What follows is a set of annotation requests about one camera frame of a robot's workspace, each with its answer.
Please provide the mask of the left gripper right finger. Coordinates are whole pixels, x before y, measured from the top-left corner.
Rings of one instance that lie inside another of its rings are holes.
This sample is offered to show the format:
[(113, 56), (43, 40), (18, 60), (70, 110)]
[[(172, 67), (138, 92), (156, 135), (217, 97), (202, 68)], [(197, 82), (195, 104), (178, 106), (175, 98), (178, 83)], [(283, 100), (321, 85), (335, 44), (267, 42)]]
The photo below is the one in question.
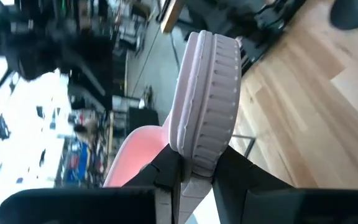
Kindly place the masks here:
[(358, 223), (358, 190), (295, 188), (232, 147), (218, 160), (213, 193), (221, 223)]

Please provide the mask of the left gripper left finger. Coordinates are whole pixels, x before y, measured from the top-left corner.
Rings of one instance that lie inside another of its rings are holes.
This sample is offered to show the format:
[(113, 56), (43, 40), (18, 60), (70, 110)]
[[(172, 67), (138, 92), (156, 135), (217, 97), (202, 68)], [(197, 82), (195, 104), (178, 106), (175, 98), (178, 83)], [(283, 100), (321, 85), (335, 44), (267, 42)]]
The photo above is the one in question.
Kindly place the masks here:
[(22, 190), (1, 203), (0, 223), (177, 223), (181, 167), (166, 146), (122, 187)]

